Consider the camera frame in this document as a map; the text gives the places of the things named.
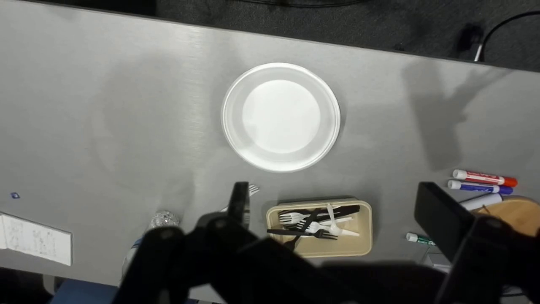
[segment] white plate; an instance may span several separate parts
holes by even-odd
[[[321,161],[340,134],[340,105],[311,72],[273,63],[242,75],[225,99],[224,129],[251,164],[279,173]]]

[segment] blue marker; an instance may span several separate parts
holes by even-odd
[[[492,185],[473,185],[473,183],[460,183],[450,181],[450,190],[462,190],[462,191],[480,191],[480,193],[499,193],[499,195],[512,195],[514,190],[507,186],[492,186]]]

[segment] table surface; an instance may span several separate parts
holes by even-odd
[[[72,267],[14,252],[3,267],[117,286],[156,210],[192,230],[235,181],[262,188],[259,235],[283,200],[369,202],[375,247],[357,261],[416,261],[418,183],[455,168],[517,176],[540,198],[534,73],[11,0],[0,41],[0,212],[73,234]],[[229,88],[266,63],[305,66],[340,100],[340,139],[310,169],[261,171],[224,136]]]

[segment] marker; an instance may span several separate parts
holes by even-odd
[[[453,178],[460,180],[460,181],[482,183],[482,185],[500,185],[500,186],[507,186],[507,188],[519,186],[519,180],[516,180],[516,178],[494,176],[494,175],[483,175],[483,173],[475,173],[475,171],[456,169],[453,173]]]
[[[424,245],[436,247],[436,244],[426,235],[406,234],[406,240],[411,244],[424,244]]]
[[[450,181],[450,190],[462,190],[462,191],[482,191],[482,193],[500,193],[500,195],[512,195],[512,188],[505,186],[494,186],[494,185],[473,185],[473,183],[460,183],[460,181]]]
[[[480,210],[483,207],[492,207],[492,205],[497,205],[502,202],[504,202],[504,197],[499,193],[494,193],[494,195],[478,197],[478,198],[472,198],[468,202],[463,202],[462,207],[472,212],[472,210]]]

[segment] beige tray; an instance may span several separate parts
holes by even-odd
[[[279,213],[288,210],[316,210],[327,208],[333,203],[335,208],[359,205],[360,213],[352,215],[354,220],[347,224],[338,224],[340,229],[359,232],[360,237],[338,237],[338,240],[320,240],[311,237],[303,237],[296,247],[296,252],[306,259],[325,259],[325,257],[360,257],[369,256],[374,245],[374,227],[372,227],[372,207],[365,202],[347,198],[347,200],[328,200],[328,202],[300,202],[286,203],[269,210],[267,229],[283,230],[279,225]],[[286,244],[294,237],[271,235],[279,244]]]

